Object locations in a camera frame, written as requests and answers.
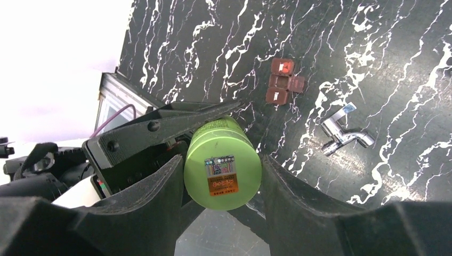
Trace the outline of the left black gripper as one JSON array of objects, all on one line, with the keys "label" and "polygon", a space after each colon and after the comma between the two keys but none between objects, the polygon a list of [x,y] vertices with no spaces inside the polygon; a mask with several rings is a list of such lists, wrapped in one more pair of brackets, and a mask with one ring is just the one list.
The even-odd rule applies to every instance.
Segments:
[{"label": "left black gripper", "polygon": [[243,102],[173,102],[83,143],[100,181],[114,195],[158,171],[173,156],[187,157],[195,129]]}]

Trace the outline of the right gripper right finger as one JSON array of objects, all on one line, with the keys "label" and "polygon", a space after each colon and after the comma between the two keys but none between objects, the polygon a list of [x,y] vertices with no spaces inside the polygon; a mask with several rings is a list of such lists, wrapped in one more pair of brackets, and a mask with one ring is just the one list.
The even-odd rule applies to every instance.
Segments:
[{"label": "right gripper right finger", "polygon": [[451,204],[395,202],[365,210],[296,178],[270,156],[261,192],[231,211],[272,255],[451,255]]}]

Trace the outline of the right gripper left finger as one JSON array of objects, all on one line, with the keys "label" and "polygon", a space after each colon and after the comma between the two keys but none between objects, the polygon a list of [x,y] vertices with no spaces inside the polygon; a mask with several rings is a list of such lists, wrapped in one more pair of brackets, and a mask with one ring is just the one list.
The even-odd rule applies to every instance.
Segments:
[{"label": "right gripper left finger", "polygon": [[173,255],[202,212],[183,203],[183,157],[91,207],[1,199],[1,255]]}]

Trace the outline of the red pill organizer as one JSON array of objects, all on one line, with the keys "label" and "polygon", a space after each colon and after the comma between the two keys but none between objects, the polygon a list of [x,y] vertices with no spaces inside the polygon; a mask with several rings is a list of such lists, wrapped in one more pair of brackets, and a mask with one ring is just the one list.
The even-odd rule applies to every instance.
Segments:
[{"label": "red pill organizer", "polygon": [[267,103],[285,105],[289,92],[303,93],[306,80],[295,75],[295,62],[292,59],[273,58],[271,74],[265,95]]}]

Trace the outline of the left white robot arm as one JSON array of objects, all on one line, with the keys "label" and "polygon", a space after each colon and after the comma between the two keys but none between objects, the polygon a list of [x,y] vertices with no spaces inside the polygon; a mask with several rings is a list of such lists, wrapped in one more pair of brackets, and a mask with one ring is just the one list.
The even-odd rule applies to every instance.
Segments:
[{"label": "left white robot arm", "polygon": [[114,195],[157,172],[173,156],[185,156],[189,134],[242,105],[172,102],[110,131],[95,135],[80,147],[37,144],[29,155],[7,159],[3,171],[10,182],[2,197],[41,197],[54,201],[88,179],[101,199]]}]

